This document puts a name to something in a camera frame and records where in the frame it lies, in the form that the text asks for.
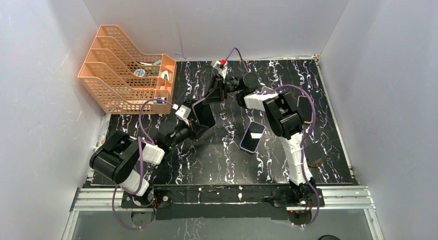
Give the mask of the phone with lilac case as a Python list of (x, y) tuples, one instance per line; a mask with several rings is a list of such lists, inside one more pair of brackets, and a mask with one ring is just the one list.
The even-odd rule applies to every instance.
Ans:
[(240, 149), (251, 154), (256, 153), (265, 130), (263, 124), (251, 121), (240, 142)]

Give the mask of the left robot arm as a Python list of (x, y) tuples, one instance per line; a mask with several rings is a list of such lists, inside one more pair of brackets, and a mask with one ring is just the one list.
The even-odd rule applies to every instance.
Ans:
[(172, 132), (157, 134), (156, 140), (147, 141), (115, 132), (89, 161), (91, 169), (134, 195), (134, 200), (142, 207), (148, 207), (154, 201), (154, 193), (144, 178), (145, 163), (159, 165), (176, 145), (187, 139), (196, 141), (215, 126), (211, 106), (203, 99), (186, 101), (180, 106), (173, 105), (173, 108), (178, 124)]

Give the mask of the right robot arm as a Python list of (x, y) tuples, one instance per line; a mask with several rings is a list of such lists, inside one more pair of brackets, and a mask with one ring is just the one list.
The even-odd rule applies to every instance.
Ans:
[(311, 123), (309, 131), (304, 131), (304, 116), (291, 93), (280, 93), (281, 89), (261, 88), (254, 73), (232, 78), (214, 75), (204, 95), (204, 103), (223, 102), (234, 92), (239, 106), (264, 112), (272, 132), (281, 141), (288, 162), (291, 200), (304, 206), (317, 192), (304, 151), (305, 138), (313, 132), (315, 125)]

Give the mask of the phone with clear pink case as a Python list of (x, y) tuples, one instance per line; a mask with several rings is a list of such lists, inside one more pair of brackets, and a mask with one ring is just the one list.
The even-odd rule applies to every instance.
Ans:
[(209, 129), (215, 126), (215, 118), (210, 104), (205, 103), (205, 98), (202, 98), (192, 104), (192, 110), (197, 124), (206, 126)]

